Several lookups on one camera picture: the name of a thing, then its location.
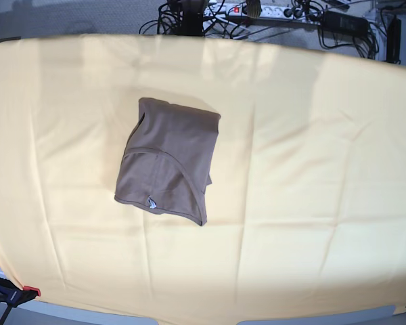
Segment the white power strip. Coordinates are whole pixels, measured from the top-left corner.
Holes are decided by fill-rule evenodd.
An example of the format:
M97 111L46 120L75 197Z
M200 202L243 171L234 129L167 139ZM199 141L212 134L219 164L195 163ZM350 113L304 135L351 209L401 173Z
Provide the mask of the white power strip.
M226 18L230 20L239 19L253 19L253 20L279 20L279 21L296 21L296 22L309 22L306 13L300 8L284 7L278 5L261 5L260 15L257 17L250 17L248 14L248 6L245 3L232 4L220 3L210 4L204 11L205 17L212 15L217 17Z

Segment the brown T-shirt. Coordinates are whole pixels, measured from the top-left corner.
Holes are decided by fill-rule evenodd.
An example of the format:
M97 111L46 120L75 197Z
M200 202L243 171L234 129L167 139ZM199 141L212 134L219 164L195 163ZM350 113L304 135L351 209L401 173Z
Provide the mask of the brown T-shirt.
M139 121L121 160L115 201L203 226L220 114L147 97L138 104Z

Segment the yellow tablecloth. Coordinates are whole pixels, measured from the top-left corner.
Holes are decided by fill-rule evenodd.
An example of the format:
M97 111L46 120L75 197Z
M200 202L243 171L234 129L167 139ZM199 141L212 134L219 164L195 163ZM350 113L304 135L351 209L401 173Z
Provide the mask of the yellow tablecloth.
M114 199L138 101L221 115L196 225ZM406 305L406 67L273 44L0 44L0 268L161 324Z

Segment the black power adapter brick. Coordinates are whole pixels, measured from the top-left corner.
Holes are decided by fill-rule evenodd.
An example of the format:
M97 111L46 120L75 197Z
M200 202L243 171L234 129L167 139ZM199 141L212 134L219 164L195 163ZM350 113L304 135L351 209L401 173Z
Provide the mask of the black power adapter brick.
M366 37L369 31L369 22L365 18L328 11L322 16L320 27L331 33Z

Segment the black stand column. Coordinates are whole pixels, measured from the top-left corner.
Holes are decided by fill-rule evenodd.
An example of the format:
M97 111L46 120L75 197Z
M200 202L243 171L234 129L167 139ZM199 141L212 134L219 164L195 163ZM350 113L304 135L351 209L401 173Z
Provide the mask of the black stand column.
M189 37L203 36L203 15L206 2L203 0L176 1L181 17L177 27L177 35Z

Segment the black box right edge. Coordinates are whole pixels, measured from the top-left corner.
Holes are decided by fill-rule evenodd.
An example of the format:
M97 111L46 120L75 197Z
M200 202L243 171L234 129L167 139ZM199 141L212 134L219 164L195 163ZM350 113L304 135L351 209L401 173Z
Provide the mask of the black box right edge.
M401 21L395 16L387 27L386 61L391 64L400 62Z

